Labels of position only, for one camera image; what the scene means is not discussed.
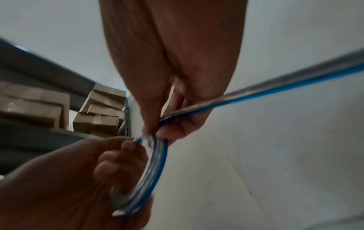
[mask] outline hand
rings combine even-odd
[[[134,216],[112,217],[112,185],[139,181],[148,156],[128,138],[87,139],[37,157],[0,181],[0,229],[137,230],[152,200]]]
[[[144,133],[165,114],[217,96],[235,70],[247,0],[99,0],[116,68],[140,105]],[[158,135],[172,143],[200,128],[211,111],[175,120]]]

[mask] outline person's left hand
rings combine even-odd
[[[137,230],[152,199],[134,216],[112,217],[112,185],[128,192],[148,156],[129,138],[87,139],[35,158],[0,181],[0,229]]]

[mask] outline ceiling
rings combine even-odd
[[[0,36],[94,81],[126,90],[109,56],[95,0],[2,0]]]

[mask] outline cardboard box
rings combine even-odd
[[[91,104],[88,107],[87,113],[93,114],[93,115],[99,114],[99,115],[119,117],[119,125],[122,124],[122,122],[124,121],[124,117],[125,117],[124,112],[121,110],[116,110],[113,108],[108,108],[108,107],[104,107],[104,106],[96,105],[96,104]]]
[[[101,138],[111,138],[111,137],[114,137],[113,135],[110,135],[110,134],[107,134],[107,133],[104,133],[104,132],[99,132],[99,131],[96,131],[96,130],[91,130],[91,135],[94,135],[94,136],[99,136]]]
[[[81,133],[91,133],[92,130],[116,136],[119,118],[113,116],[90,115],[78,112],[73,120],[73,130]]]
[[[104,86],[102,84],[96,83],[94,86],[94,91],[107,96],[111,99],[114,99],[118,102],[125,103],[126,100],[126,92],[120,89],[111,88],[108,86]]]
[[[34,125],[59,128],[62,107],[0,95],[0,116]]]
[[[70,95],[36,87],[0,82],[0,95],[6,95],[34,102],[58,105],[62,107],[60,128],[68,129],[69,126],[69,102]]]
[[[80,112],[87,113],[88,108],[90,107],[91,104],[102,105],[117,110],[122,110],[122,107],[124,105],[123,103],[120,103],[104,95],[91,91],[86,101],[83,103]]]

